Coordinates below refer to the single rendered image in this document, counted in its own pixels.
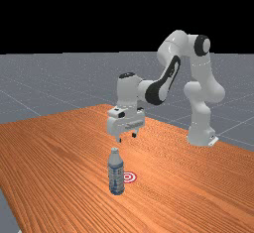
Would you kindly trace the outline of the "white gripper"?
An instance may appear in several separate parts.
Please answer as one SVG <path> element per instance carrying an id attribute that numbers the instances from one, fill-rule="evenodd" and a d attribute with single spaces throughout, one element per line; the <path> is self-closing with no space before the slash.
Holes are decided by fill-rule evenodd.
<path id="1" fill-rule="evenodd" d="M 122 133 L 133 130 L 132 137 L 136 138 L 141 127 L 145 126 L 145 110 L 142 107 L 130 106 L 119 108 L 115 106 L 107 112 L 107 133 L 115 136 L 116 142 L 121 143 Z"/>

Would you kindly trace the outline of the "clear plastic bottle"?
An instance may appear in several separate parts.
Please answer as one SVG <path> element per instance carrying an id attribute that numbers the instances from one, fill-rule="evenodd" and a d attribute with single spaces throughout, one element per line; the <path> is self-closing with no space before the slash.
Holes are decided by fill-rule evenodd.
<path id="1" fill-rule="evenodd" d="M 117 148 L 112 148 L 107 162 L 109 190 L 114 195 L 124 192 L 124 164 Z"/>

